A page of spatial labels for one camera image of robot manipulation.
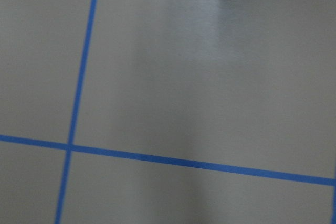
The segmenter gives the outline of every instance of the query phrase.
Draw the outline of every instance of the gray floor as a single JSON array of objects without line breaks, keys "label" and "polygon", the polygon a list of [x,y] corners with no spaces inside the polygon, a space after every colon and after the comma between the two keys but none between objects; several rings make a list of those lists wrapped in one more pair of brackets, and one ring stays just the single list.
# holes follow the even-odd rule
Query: gray floor
[{"label": "gray floor", "polygon": [[[90,0],[0,0],[0,135],[66,143]],[[98,0],[75,144],[334,177],[336,0]],[[65,152],[0,142],[0,223]],[[62,223],[330,223],[333,187],[73,153]]]}]

